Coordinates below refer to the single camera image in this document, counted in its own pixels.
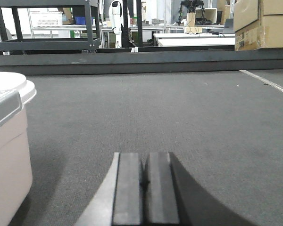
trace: white table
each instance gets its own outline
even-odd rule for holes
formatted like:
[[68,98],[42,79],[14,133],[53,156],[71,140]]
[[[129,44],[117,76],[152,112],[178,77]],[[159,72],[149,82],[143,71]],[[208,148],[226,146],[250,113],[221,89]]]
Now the white table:
[[160,39],[158,46],[234,46],[235,38]]
[[[131,27],[131,32],[137,32],[138,31],[138,27],[137,26],[133,26]],[[164,32],[164,27],[163,26],[159,26],[159,25],[148,25],[148,26],[143,26],[142,27],[142,31],[143,32]],[[112,28],[111,27],[102,27],[101,28],[101,36],[102,36],[102,48],[109,48],[109,33],[113,33]]]
[[156,33],[154,34],[154,45],[157,46],[157,41],[160,39],[206,39],[206,38],[234,38],[235,34],[210,34],[210,33]]
[[[171,31],[178,31],[178,30],[184,30],[184,28],[186,27],[186,25],[167,25],[166,26],[166,33],[171,33]],[[199,25],[196,27],[201,27],[203,30],[207,30],[207,29],[220,29],[222,30],[225,26],[224,25]]]

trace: gray carpet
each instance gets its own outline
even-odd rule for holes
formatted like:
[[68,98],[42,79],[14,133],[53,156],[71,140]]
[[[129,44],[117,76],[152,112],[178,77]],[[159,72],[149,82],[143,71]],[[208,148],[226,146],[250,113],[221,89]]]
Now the gray carpet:
[[113,152],[174,152],[222,203],[283,226],[283,93],[240,72],[29,79],[33,186],[11,226],[71,226]]
[[252,73],[264,77],[280,86],[283,86],[283,70],[262,70],[251,71]]

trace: computer monitor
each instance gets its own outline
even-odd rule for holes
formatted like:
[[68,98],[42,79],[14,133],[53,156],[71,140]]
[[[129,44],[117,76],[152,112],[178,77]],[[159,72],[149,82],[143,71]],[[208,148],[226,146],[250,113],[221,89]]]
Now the computer monitor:
[[234,34],[234,19],[226,19],[223,34]]

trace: metal shelf frame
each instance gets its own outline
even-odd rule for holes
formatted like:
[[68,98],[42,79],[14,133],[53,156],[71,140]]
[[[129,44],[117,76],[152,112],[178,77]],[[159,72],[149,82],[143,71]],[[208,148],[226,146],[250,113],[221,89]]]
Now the metal shelf frame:
[[[87,39],[23,39],[19,20],[19,8],[60,8],[84,7]],[[2,8],[11,8],[17,39],[8,40]],[[26,50],[90,50],[95,51],[101,44],[98,0],[0,0],[0,51]],[[92,17],[95,17],[96,35],[92,34]]]

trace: white basket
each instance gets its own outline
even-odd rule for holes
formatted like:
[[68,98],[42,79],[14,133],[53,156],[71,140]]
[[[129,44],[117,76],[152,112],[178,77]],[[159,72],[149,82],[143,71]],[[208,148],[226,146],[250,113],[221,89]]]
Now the white basket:
[[60,26],[63,24],[62,12],[37,13],[31,12],[33,27]]

